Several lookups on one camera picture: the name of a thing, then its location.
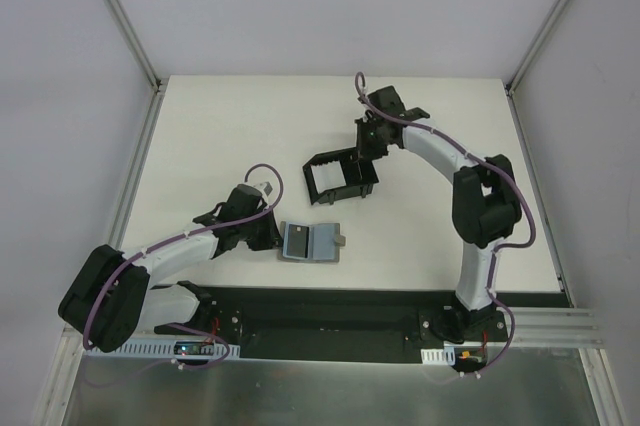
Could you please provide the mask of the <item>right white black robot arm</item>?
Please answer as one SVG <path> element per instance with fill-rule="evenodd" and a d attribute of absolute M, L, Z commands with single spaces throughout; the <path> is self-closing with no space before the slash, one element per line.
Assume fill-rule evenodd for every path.
<path fill-rule="evenodd" d="M 492 304 L 494 248 L 522 218 L 510 159 L 503 154 L 480 158 L 438 131 L 429 119 L 399 124 L 367 112 L 355 124 L 361 159 L 379 159 L 396 145 L 422 158 L 451 183 L 452 221 L 463 241 L 463 256 L 455 290 L 462 308 L 450 315 L 450 328 L 457 338 L 473 340 L 486 327 L 480 310 Z"/>

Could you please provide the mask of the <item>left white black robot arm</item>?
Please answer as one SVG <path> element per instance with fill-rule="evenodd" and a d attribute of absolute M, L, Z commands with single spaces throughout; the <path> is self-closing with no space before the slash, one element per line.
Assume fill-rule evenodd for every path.
<path fill-rule="evenodd" d="M 103 244 L 91 251 L 64 294 L 58 316 L 83 336 L 84 347 L 104 353 L 137 330 L 179 324 L 188 334 L 211 323 L 211 296 L 190 281 L 161 288 L 180 271 L 216 259 L 244 242 L 252 251 L 282 243 L 274 212 L 264 203 L 241 208 L 220 203 L 186 230 L 135 253 Z"/>

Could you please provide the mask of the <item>grey leather card holder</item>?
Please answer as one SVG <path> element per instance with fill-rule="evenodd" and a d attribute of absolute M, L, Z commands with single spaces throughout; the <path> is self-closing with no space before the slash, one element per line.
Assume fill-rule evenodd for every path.
<path fill-rule="evenodd" d="M 303 260 L 287 259 L 283 256 L 283 245 L 280 248 L 279 258 L 282 261 L 295 263 L 338 263 L 340 251 L 346 245 L 346 237 L 342 234 L 339 223 L 299 224 L 283 221 L 280 225 L 283 243 L 286 226 L 296 224 L 309 228 L 308 254 Z"/>

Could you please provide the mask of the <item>black plastic card box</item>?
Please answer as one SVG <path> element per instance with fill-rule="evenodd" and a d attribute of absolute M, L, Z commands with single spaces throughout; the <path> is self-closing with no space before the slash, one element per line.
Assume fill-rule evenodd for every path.
<path fill-rule="evenodd" d="M 302 171 L 311 205 L 365 198 L 379 182 L 373 162 L 360 159 L 355 147 L 316 154 Z"/>

